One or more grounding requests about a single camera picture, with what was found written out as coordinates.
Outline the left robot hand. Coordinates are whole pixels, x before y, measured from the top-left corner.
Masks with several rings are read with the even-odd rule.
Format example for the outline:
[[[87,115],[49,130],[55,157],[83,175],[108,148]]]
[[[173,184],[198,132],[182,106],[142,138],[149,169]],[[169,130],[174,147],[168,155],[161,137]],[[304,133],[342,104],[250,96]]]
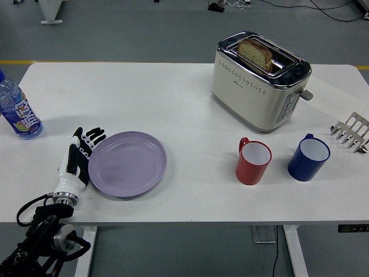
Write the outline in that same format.
[[[88,164],[92,152],[106,138],[104,129],[97,127],[74,132],[71,143],[58,169],[59,184],[54,193],[78,195],[89,184]]]

